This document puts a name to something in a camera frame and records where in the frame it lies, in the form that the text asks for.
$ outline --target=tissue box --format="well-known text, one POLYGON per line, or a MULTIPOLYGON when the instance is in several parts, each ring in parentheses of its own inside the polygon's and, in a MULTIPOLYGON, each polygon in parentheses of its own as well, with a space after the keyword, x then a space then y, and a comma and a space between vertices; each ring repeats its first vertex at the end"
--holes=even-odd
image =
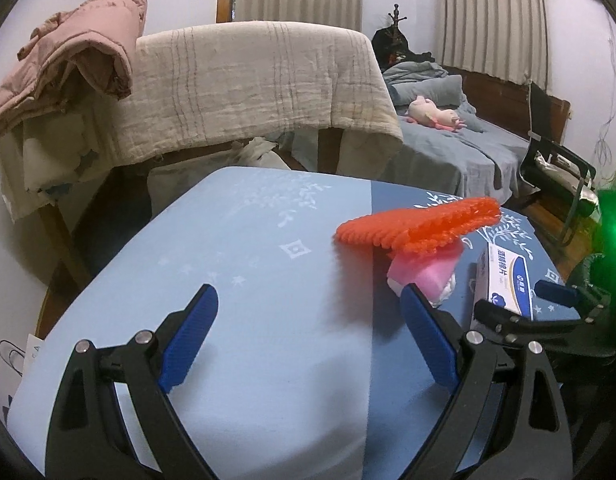
POLYGON ((517 316, 533 319, 525 258, 489 243, 476 262, 474 303, 478 300, 488 300, 517 316))

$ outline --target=black bag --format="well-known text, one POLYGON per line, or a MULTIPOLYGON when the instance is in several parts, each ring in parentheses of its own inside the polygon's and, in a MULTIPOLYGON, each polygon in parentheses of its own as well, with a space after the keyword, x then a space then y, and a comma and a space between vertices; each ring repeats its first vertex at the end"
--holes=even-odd
POLYGON ((431 52, 424 52, 423 54, 415 54, 408 48, 408 40, 403 33, 396 27, 396 33, 394 25, 390 27, 381 28, 375 32, 373 37, 373 50, 374 56, 377 58, 379 68, 383 72, 397 63, 403 61, 435 61, 431 52))

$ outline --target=gray blanket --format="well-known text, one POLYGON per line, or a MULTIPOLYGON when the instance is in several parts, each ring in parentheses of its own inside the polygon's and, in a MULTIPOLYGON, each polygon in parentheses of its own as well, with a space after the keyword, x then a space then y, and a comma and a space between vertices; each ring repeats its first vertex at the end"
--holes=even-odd
POLYGON ((486 121, 483 133, 454 134, 399 119, 404 145, 380 180, 462 197, 492 196, 499 203, 518 192, 526 140, 486 121))
MULTIPOLYGON (((405 61, 387 69, 383 73, 383 80, 388 86, 390 96, 393 96, 393 91, 391 90, 393 85, 400 85, 402 83, 419 83, 421 81, 427 81, 428 79, 446 78, 448 75, 448 71, 437 63, 430 61, 424 61, 421 63, 405 61)), ((476 114, 476 108, 468 102, 466 94, 461 92, 459 100, 459 107, 453 107, 453 109, 456 110, 460 116, 463 114, 476 114)))

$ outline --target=wooden headboard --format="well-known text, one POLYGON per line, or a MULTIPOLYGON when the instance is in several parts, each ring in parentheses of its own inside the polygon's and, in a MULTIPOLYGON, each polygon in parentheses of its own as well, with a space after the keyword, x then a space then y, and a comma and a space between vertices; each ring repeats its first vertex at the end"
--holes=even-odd
MULTIPOLYGON (((463 78, 463 92, 476 108, 478 117, 505 128, 523 139, 529 139, 530 117, 528 113, 528 87, 503 81, 477 72, 468 72, 454 67, 444 67, 450 74, 463 78)), ((550 97, 552 100, 552 136, 561 144, 563 131, 570 114, 570 103, 550 97)))

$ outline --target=metal bolt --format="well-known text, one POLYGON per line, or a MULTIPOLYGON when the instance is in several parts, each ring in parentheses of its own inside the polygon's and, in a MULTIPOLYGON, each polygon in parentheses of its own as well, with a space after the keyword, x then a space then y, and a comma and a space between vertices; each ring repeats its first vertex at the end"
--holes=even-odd
POLYGON ((477 332, 476 330, 470 330, 466 334, 466 339, 473 345, 480 345, 483 343, 483 336, 481 335, 481 332, 477 332))
POLYGON ((543 346, 541 346, 541 343, 539 343, 538 341, 530 341, 528 343, 528 348, 533 354, 540 354, 541 352, 543 352, 543 346))
POLYGON ((77 344, 74 346, 74 351, 77 352, 77 354, 83 354, 88 351, 88 348, 90 348, 90 341, 81 339, 77 341, 77 344))
POLYGON ((140 345, 145 345, 146 343, 149 343, 151 339, 152 332, 150 330, 139 330, 139 332, 134 335, 134 340, 140 345))

